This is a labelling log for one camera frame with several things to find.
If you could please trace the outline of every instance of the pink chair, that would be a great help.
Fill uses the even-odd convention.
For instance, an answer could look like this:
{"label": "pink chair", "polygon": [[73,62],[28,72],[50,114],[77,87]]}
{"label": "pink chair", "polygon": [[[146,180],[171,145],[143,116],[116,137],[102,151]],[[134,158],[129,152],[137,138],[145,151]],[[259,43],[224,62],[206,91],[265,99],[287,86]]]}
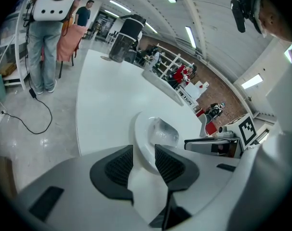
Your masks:
{"label": "pink chair", "polygon": [[62,32],[62,35],[60,36],[60,39],[57,43],[57,60],[61,61],[58,78],[61,78],[61,73],[63,70],[63,61],[69,62],[71,57],[72,66],[74,66],[73,52],[86,31],[87,27],[73,24],[68,28],[67,33],[66,31]]}

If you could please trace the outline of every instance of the shelf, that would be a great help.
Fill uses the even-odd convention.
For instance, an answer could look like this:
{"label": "shelf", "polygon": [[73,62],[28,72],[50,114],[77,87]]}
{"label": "shelf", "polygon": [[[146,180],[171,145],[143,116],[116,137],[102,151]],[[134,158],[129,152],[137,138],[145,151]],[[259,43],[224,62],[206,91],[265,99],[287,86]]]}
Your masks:
{"label": "shelf", "polygon": [[185,60],[184,58],[182,57],[179,57],[180,61],[184,62],[186,65],[190,65],[192,63],[188,62],[187,60]]}
{"label": "shelf", "polygon": [[172,62],[172,61],[173,61],[173,60],[171,60],[170,58],[168,58],[167,56],[165,56],[165,55],[162,55],[161,53],[160,53],[160,55],[161,55],[163,58],[165,58],[165,59],[169,60],[170,62]]}
{"label": "shelf", "polygon": [[[20,67],[21,67],[21,71],[22,71],[22,77],[23,77],[23,79],[25,79],[25,77],[27,76],[27,71],[26,71],[26,67],[25,67],[25,58],[22,58],[20,60]],[[3,78],[3,80],[13,80],[13,79],[20,79],[19,72],[17,71],[17,69],[15,69],[12,72],[12,74],[10,74],[9,76],[6,76]]]}
{"label": "shelf", "polygon": [[164,63],[162,63],[162,62],[161,62],[160,64],[162,64],[163,66],[165,66],[166,68],[168,68],[168,66],[167,66],[167,65],[165,65]]}
{"label": "shelf", "polygon": [[[12,45],[15,44],[15,40],[13,40],[11,43],[10,41],[12,40],[12,38],[15,37],[15,35],[7,37],[6,39],[3,40],[3,42],[0,44],[0,48],[1,47],[5,47],[7,45]],[[19,35],[19,45],[25,43],[25,37],[26,37],[26,33],[20,33]]]}
{"label": "shelf", "polygon": [[168,52],[168,53],[174,55],[175,57],[177,56],[177,54],[175,54],[174,52],[172,52],[172,51],[170,51],[170,50],[168,50],[168,49],[166,49],[166,48],[164,48],[164,47],[162,47],[161,45],[158,45],[158,47],[160,47],[160,48],[163,49],[164,51],[166,51],[166,52]]}

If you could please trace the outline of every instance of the ceiling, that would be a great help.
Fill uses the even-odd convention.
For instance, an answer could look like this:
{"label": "ceiling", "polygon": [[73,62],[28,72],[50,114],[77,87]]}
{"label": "ceiling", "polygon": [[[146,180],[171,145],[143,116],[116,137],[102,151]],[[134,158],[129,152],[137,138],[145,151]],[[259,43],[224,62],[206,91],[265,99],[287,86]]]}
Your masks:
{"label": "ceiling", "polygon": [[[119,16],[125,10],[101,0],[102,7]],[[272,39],[258,34],[251,22],[247,31],[237,30],[230,9],[231,0],[114,0],[144,17],[158,34],[147,26],[144,34],[169,42],[190,54],[198,53],[223,73],[231,82],[236,81],[261,55]],[[197,50],[189,42],[185,26],[192,28]]]}

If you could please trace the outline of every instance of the jeans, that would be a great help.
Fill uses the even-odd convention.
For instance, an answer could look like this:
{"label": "jeans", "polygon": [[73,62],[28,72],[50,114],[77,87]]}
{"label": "jeans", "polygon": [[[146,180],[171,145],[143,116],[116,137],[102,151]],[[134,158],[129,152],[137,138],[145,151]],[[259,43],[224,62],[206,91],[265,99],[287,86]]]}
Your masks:
{"label": "jeans", "polygon": [[[56,46],[63,24],[59,21],[35,21],[29,26],[28,60],[31,80],[37,92],[52,90],[55,85]],[[43,69],[40,69],[42,47]]]}

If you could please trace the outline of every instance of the power cord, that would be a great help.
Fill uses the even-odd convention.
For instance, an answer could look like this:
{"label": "power cord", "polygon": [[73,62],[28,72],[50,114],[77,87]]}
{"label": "power cord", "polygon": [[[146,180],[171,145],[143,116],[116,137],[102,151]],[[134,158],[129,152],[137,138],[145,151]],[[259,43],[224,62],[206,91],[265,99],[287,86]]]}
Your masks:
{"label": "power cord", "polygon": [[[29,24],[30,24],[30,19],[27,21],[27,15],[28,15],[28,11],[29,11],[29,8],[30,8],[31,5],[32,5],[32,4],[30,3],[30,4],[28,4],[28,6],[27,6],[27,12],[26,12],[26,16],[25,16],[25,18],[24,18],[24,24],[23,24],[23,27],[26,28],[26,36],[25,36],[25,48],[24,48],[24,52],[25,52],[25,68],[26,68],[27,75],[28,75],[28,69],[27,69],[27,63],[26,63],[26,46],[27,46],[27,44],[29,43]],[[38,135],[38,134],[45,133],[45,132],[47,131],[47,129],[50,127],[50,125],[51,125],[51,123],[52,123],[53,116],[52,116],[52,113],[51,113],[50,108],[49,108],[44,102],[42,102],[42,101],[40,101],[40,100],[37,99],[37,95],[36,95],[35,91],[33,90],[33,88],[31,87],[31,84],[30,84],[30,80],[29,80],[29,79],[30,79],[30,78],[28,78],[28,83],[29,83],[29,86],[30,86],[30,90],[29,90],[30,95],[32,96],[32,98],[36,99],[38,102],[42,103],[45,107],[47,107],[47,109],[48,109],[49,112],[50,112],[51,120],[50,120],[50,123],[48,124],[47,128],[46,128],[44,131],[42,131],[42,132],[35,133],[35,132],[31,131],[31,130],[26,126],[26,124],[22,121],[22,119],[20,119],[20,118],[18,118],[18,117],[16,117],[16,116],[13,116],[13,115],[11,115],[11,114],[9,114],[9,113],[3,112],[3,111],[2,111],[1,113],[4,114],[4,115],[8,115],[8,116],[10,116],[10,117],[12,117],[12,118],[16,118],[16,119],[20,120],[20,121],[23,123],[23,125],[25,126],[25,128],[26,128],[29,132],[31,132],[32,134],[36,134],[36,135]]]}
{"label": "power cord", "polygon": [[36,97],[34,97],[34,98],[35,98],[38,102],[42,103],[45,107],[47,107],[48,110],[49,110],[49,112],[50,112],[50,115],[51,115],[51,120],[50,120],[49,125],[47,126],[47,128],[46,128],[44,131],[42,131],[42,132],[40,132],[40,133],[35,133],[35,132],[31,131],[31,130],[26,126],[26,124],[24,123],[24,121],[22,121],[22,119],[20,119],[20,118],[18,118],[18,117],[16,117],[16,116],[13,116],[13,115],[11,115],[11,114],[5,113],[5,112],[3,112],[3,111],[2,111],[1,113],[2,113],[2,114],[5,114],[5,115],[8,115],[8,116],[10,116],[10,117],[16,118],[16,119],[18,119],[18,120],[20,120],[20,121],[23,123],[23,125],[25,126],[25,128],[26,128],[29,132],[31,132],[32,134],[42,134],[42,133],[46,132],[46,130],[50,127],[50,124],[52,123],[52,119],[53,119],[53,117],[52,117],[52,113],[51,113],[49,107],[48,107],[44,102],[38,100]]}

